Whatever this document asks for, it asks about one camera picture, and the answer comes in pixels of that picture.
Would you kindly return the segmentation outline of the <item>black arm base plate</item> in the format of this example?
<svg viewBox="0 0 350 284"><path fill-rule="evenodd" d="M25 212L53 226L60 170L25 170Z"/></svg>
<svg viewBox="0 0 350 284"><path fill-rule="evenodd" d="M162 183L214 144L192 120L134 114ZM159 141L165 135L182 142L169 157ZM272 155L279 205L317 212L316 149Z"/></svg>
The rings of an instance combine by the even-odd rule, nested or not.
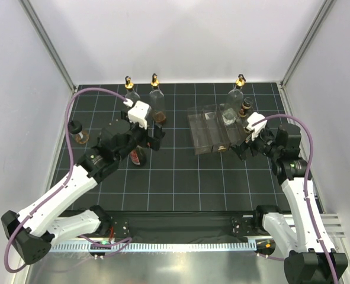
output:
<svg viewBox="0 0 350 284"><path fill-rule="evenodd" d="M270 238L256 211L107 211L114 236L135 243L218 244Z"/></svg>

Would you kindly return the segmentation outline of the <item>round amber sauce bottle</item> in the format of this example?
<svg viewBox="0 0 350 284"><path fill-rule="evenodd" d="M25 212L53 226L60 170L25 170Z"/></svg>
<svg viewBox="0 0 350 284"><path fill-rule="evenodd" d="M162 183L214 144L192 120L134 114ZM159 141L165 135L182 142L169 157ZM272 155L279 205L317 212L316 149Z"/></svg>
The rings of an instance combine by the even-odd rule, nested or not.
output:
<svg viewBox="0 0 350 284"><path fill-rule="evenodd" d="M78 144L86 144L89 140L88 133L84 130L83 125L77 120L70 120L68 122L68 131Z"/></svg>

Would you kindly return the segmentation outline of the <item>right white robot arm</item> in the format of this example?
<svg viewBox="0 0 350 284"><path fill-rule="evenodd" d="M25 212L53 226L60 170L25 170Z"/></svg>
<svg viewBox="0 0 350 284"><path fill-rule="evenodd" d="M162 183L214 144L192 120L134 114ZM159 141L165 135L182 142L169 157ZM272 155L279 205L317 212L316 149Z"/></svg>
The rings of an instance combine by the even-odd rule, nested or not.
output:
<svg viewBox="0 0 350 284"><path fill-rule="evenodd" d="M284 258L288 283L337 283L348 267L348 259L336 251L320 216L309 164L300 156L300 128L281 124L273 134L262 122L245 127L244 132L245 138L233 151L241 160L247 153L271 160L293 218L289 225L279 207L259 205L252 219L253 230L274 239Z"/></svg>

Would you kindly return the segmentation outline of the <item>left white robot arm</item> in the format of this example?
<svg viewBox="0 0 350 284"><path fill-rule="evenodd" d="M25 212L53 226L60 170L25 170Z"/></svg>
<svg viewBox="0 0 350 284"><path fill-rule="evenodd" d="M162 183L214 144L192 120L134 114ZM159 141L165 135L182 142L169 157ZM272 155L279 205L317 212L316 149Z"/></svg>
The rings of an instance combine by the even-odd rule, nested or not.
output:
<svg viewBox="0 0 350 284"><path fill-rule="evenodd" d="M99 205L59 219L72 203L114 173L136 147L160 149L165 136L162 126L142 128L138 123L115 120L103 128L95 142L70 172L40 199L20 212L7 211L1 217L8 247L13 247L27 265L41 260L58 243L85 234L104 237L113 226Z"/></svg>

